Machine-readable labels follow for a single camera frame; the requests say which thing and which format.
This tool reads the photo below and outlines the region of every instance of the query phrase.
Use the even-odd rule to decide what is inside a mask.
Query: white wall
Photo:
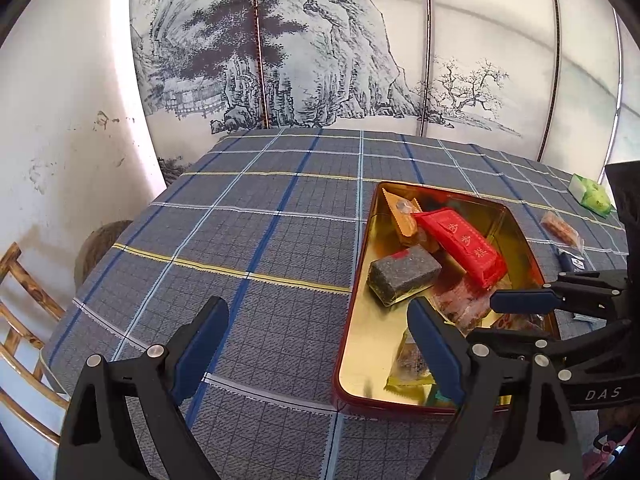
[[[135,79],[128,2],[32,0],[0,48],[0,253],[17,241],[24,266],[62,307],[88,235],[135,218],[165,188]],[[49,337],[53,322],[11,277],[0,298]],[[0,386],[19,395],[19,385],[0,368]],[[46,402],[27,408],[42,413]],[[0,422],[36,473],[50,476],[40,462],[51,450],[4,407]]]

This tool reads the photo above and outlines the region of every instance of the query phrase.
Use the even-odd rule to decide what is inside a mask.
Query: snack wrapper
[[[415,213],[414,218],[480,288],[490,288],[507,273],[507,265],[498,251],[452,208]]]
[[[441,270],[436,259],[416,245],[373,262],[367,283],[385,306],[391,306],[433,285]]]
[[[424,229],[419,228],[412,216],[412,213],[422,212],[418,201],[415,198],[409,201],[401,196],[389,193],[386,189],[383,189],[382,193],[385,195],[386,203],[391,210],[394,228],[400,243],[405,246],[420,244],[430,253],[437,251],[440,245],[436,239],[428,235]]]
[[[391,366],[391,372],[386,380],[386,386],[419,386],[434,384],[434,382],[429,367],[411,332],[409,329],[405,330],[398,346],[396,358]]]
[[[581,206],[603,218],[606,218],[613,209],[605,187],[590,178],[584,178],[574,173],[569,183],[569,193]]]
[[[572,254],[556,246],[554,246],[554,253],[558,257],[560,268],[564,270],[564,272],[584,272],[586,270],[582,256]]]
[[[535,314],[502,314],[496,319],[491,328],[504,328],[508,330],[526,330],[544,335],[544,320],[542,316]]]
[[[433,294],[431,299],[434,306],[466,336],[489,314],[489,300],[499,288],[511,288],[508,276],[485,289],[465,274],[453,288],[441,294]]]
[[[561,242],[575,247],[581,253],[584,251],[584,240],[580,237],[578,231],[571,227],[567,222],[562,220],[552,211],[547,211],[540,221],[549,233],[558,238]]]

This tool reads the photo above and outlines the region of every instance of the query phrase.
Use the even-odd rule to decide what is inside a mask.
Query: green package
[[[590,178],[574,174],[569,183],[569,193],[581,206],[590,209],[603,218],[606,218],[613,209],[604,186]]]

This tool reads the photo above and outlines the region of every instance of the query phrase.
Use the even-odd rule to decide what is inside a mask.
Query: plaid tablecloth
[[[165,343],[209,296],[221,296],[230,308],[225,343],[181,409],[222,478],[414,479],[444,423],[365,420],[331,404],[376,184],[438,186],[507,205],[546,279],[559,272],[540,228],[548,210],[582,235],[589,268],[626,268],[618,218],[582,208],[566,190],[569,179],[479,146],[391,133],[288,129],[225,137],[127,228],[78,291],[44,357],[72,392],[89,355],[137,356]],[[590,330],[565,313],[559,324],[563,337]],[[139,404],[130,410],[150,471],[164,476]]]

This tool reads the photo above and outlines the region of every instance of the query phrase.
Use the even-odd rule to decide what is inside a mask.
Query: wooden slat
[[[15,355],[15,351],[18,349],[18,345],[22,338],[20,334],[18,334],[13,328],[9,328],[9,333],[6,336],[6,341],[4,342],[4,347],[11,355]]]
[[[38,362],[36,363],[36,367],[33,371],[33,378],[36,379],[36,381],[38,381],[39,383],[41,383],[43,373],[44,373],[44,370],[42,369],[42,363],[40,362],[40,360],[38,360]]]
[[[38,390],[41,394],[43,394],[47,399],[51,402],[57,404],[63,410],[66,410],[69,406],[67,400],[60,397],[56,392],[47,388],[40,381],[37,381],[36,378],[25,368],[20,361],[18,361],[13,355],[11,355],[7,348],[4,345],[0,344],[0,356],[9,363],[9,366],[13,368],[25,381],[27,381],[30,386]]]
[[[4,280],[7,272],[9,271],[9,264],[18,259],[18,256],[22,254],[20,247],[17,243],[12,243],[9,250],[4,253],[2,259],[0,259],[0,283]]]
[[[17,260],[9,262],[9,270],[14,278],[18,280],[18,283],[22,285],[22,288],[26,290],[44,310],[49,312],[57,320],[62,318],[65,313],[62,307],[60,307],[49,294],[42,290],[40,285],[36,283],[36,281]]]
[[[44,438],[50,441],[55,446],[60,445],[60,436],[51,431],[39,420],[33,418],[31,413],[27,412],[20,404],[15,402],[6,391],[0,388],[0,402],[2,402],[9,410],[16,416],[18,416],[23,422],[31,426],[35,431],[41,434]]]
[[[18,333],[23,339],[26,339],[29,344],[35,346],[38,350],[44,346],[44,343],[34,336],[31,331],[25,327],[20,320],[14,316],[7,306],[0,300],[0,316],[4,317],[9,325]]]

